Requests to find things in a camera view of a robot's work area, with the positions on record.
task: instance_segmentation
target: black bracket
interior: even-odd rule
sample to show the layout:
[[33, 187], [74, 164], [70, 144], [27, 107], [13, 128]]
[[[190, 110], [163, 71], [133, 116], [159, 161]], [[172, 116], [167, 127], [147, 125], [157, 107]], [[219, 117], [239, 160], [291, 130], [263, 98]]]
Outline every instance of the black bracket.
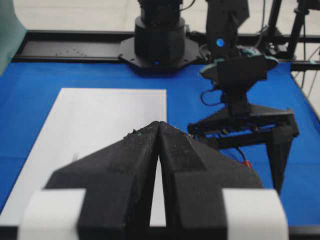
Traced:
[[[292, 110], [279, 110], [250, 104], [248, 115], [230, 116], [225, 107], [198, 123], [189, 124], [188, 132], [200, 142], [215, 149], [229, 149], [266, 144], [273, 187], [280, 194], [288, 155], [294, 137], [299, 135]], [[229, 133], [250, 131], [249, 134], [228, 136]], [[225, 137], [207, 137], [224, 134]]]

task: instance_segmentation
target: white paper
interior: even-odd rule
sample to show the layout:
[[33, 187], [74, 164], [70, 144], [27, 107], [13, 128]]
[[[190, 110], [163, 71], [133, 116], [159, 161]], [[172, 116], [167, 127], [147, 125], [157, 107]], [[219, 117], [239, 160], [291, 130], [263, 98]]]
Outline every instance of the white paper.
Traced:
[[18, 240], [78, 240], [77, 223], [85, 189], [45, 189], [34, 193], [18, 228]]
[[224, 188], [228, 240], [288, 240], [288, 222], [274, 189]]
[[[166, 99], [166, 90], [63, 88], [4, 206], [0, 225], [20, 223], [33, 192], [45, 186], [54, 170], [121, 140], [133, 129], [166, 122]], [[162, 192], [158, 178], [155, 191]], [[151, 211], [159, 215], [151, 218], [165, 224], [163, 193], [158, 195]]]

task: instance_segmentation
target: white tape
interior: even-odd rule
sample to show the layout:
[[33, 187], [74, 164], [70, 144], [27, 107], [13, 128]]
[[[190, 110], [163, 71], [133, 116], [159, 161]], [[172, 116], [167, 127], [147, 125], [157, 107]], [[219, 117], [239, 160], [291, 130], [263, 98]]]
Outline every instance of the white tape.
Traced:
[[78, 240], [77, 222], [85, 189], [45, 189], [30, 199], [18, 240]]
[[288, 222], [273, 189], [224, 188], [228, 240], [288, 240]]

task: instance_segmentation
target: floor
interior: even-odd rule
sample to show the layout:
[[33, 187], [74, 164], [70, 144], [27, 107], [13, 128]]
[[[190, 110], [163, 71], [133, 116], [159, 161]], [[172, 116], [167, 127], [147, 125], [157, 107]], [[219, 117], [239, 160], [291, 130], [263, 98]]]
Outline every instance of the floor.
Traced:
[[[185, 0], [187, 6], [192, 0]], [[250, 18], [240, 27], [240, 33], [256, 33], [261, 28], [263, 0], [248, 0]], [[14, 0], [18, 18], [29, 30], [86, 30], [86, 31], [133, 31], [134, 19], [140, 14], [137, 0]], [[266, 0], [266, 18], [268, 22], [272, 0]], [[278, 21], [278, 28], [284, 34], [292, 29], [297, 7], [296, 0], [283, 0]], [[190, 29], [205, 31], [207, 2], [197, 0], [192, 8], [183, 11]], [[306, 33], [320, 35], [320, 12], [310, 11], [306, 17]], [[307, 58], [318, 47], [308, 44]], [[303, 45], [299, 44], [296, 51], [297, 59], [303, 59]], [[318, 60], [315, 54], [312, 60]], [[305, 77], [304, 92], [308, 95], [315, 72], [308, 71]], [[303, 74], [296, 78], [301, 84]], [[320, 74], [317, 76], [310, 94], [310, 101], [320, 116]]]

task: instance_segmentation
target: black metal frame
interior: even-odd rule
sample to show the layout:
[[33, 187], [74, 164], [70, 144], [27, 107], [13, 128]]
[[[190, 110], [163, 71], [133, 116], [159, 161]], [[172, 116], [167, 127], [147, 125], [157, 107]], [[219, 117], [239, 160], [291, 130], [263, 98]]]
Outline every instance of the black metal frame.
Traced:
[[[16, 240], [18, 227], [0, 227], [1, 240]], [[171, 233], [166, 227], [150, 227], [144, 239], [164, 240], [170, 239]], [[318, 226], [291, 226], [289, 227], [290, 240], [319, 240], [320, 227]]]
[[[27, 32], [13, 62], [63, 62], [63, 63], [124, 63], [119, 58], [121, 41], [132, 38], [131, 31], [41, 31]], [[188, 32], [187, 37], [199, 45], [207, 41], [204, 33]], [[240, 34], [239, 44], [253, 45], [256, 34]], [[281, 44], [289, 35], [264, 36], [262, 41]], [[306, 43], [319, 43], [320, 36], [307, 35]], [[291, 71], [320, 70], [320, 61], [280, 59], [291, 62]], [[204, 64], [200, 58], [194, 64]]]

